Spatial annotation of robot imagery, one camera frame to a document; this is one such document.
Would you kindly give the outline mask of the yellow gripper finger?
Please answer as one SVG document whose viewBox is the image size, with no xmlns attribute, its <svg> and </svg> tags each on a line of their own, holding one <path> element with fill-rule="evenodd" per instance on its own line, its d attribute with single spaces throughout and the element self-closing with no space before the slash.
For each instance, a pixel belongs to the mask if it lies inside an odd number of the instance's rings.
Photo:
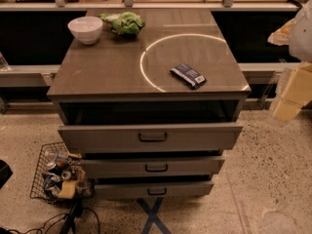
<svg viewBox="0 0 312 234">
<path fill-rule="evenodd" d="M 282 92 L 272 116 L 280 122 L 289 122 L 312 100 L 312 63 L 301 62 L 288 68 L 279 85 Z"/>
<path fill-rule="evenodd" d="M 288 45 L 290 42 L 291 30 L 293 27 L 294 19 L 290 19 L 283 26 L 281 26 L 276 31 L 272 32 L 268 37 L 267 41 L 270 44 L 276 46 Z"/>
</svg>

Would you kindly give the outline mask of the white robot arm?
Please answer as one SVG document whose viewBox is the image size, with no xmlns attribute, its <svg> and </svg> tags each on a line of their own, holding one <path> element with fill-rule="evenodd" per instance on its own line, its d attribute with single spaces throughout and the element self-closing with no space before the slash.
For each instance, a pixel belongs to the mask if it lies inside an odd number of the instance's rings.
<svg viewBox="0 0 312 234">
<path fill-rule="evenodd" d="M 268 42 L 289 46 L 292 57 L 300 60 L 279 79 L 282 93 L 273 108 L 272 118 L 289 122 L 312 100 L 312 0 L 308 0 L 295 17 L 271 33 Z"/>
</svg>

